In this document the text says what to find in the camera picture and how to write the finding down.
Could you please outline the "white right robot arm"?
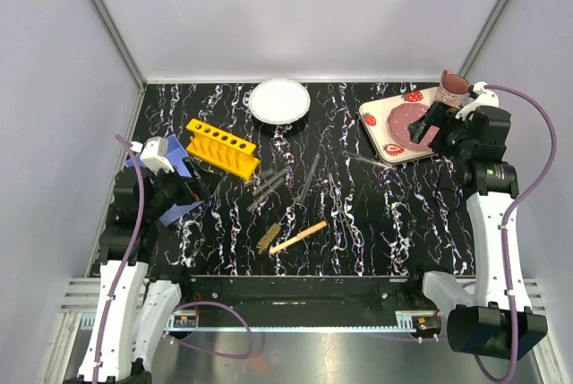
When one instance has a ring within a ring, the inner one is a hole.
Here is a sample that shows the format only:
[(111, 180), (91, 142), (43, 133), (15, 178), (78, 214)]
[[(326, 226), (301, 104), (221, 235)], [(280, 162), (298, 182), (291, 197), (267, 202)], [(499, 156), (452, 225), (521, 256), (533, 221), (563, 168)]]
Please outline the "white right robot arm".
[(408, 131), (414, 142), (431, 128), (431, 150), (459, 162), (475, 242), (475, 287), (468, 293), (446, 271), (418, 279), (424, 297), (446, 321), (450, 348), (458, 353), (521, 359), (547, 334), (547, 321), (534, 313), (521, 273), (516, 217), (508, 209), (519, 195), (517, 171), (504, 161), (511, 126), (509, 112), (478, 106), (466, 115), (433, 103)]

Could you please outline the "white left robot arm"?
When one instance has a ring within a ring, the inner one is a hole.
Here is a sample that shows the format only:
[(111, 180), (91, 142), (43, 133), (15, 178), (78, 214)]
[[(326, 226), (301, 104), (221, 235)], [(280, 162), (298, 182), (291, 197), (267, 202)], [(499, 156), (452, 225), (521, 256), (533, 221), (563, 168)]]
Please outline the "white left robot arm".
[(129, 166), (115, 177), (99, 237), (96, 320), (74, 383), (150, 383), (151, 364), (174, 308), (186, 298), (183, 265), (155, 265), (174, 206), (196, 208), (210, 196), (206, 172), (185, 158), (175, 172)]

